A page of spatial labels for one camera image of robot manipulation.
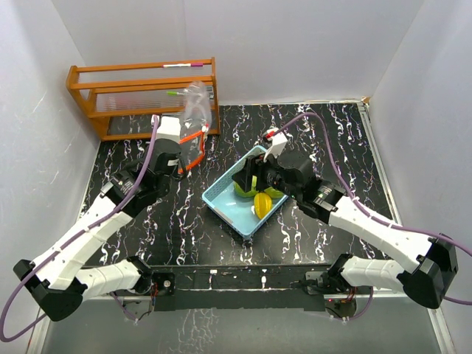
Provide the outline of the clear zip top bag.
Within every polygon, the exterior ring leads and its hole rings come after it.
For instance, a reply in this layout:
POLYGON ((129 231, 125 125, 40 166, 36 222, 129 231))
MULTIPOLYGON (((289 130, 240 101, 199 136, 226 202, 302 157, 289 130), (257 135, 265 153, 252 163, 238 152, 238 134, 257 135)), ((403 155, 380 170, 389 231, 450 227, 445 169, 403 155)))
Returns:
POLYGON ((180 146, 185 170, 189 172, 204 159, 204 145, 212 125, 212 109, 207 86, 192 82, 184 91, 184 110, 181 123, 180 146))

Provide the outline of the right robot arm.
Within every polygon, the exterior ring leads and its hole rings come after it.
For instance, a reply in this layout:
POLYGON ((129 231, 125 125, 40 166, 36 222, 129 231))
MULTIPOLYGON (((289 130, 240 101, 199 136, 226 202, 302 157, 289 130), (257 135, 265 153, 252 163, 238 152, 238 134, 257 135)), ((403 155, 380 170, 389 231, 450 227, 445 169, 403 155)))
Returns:
POLYGON ((458 271, 452 239, 407 229, 373 212, 347 190, 316 177, 310 159, 298 153, 248 156, 232 180, 245 192, 272 187, 294 199, 307 216, 349 232, 388 256, 339 256, 322 275, 326 288, 339 293, 361 286, 387 288, 431 309, 445 299, 458 271))

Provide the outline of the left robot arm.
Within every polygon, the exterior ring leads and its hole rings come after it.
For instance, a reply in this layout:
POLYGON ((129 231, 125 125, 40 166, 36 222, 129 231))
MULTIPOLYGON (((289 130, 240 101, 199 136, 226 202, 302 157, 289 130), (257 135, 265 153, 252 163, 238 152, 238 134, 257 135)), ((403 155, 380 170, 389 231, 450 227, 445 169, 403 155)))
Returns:
POLYGON ((84 266, 110 236, 166 196, 170 182, 182 177, 179 143, 157 139, 152 149, 149 164, 137 160, 115 173, 54 246, 14 265, 15 275, 52 321, 65 319, 96 296, 121 290, 145 294, 152 288, 153 271, 137 256, 107 266, 84 266))

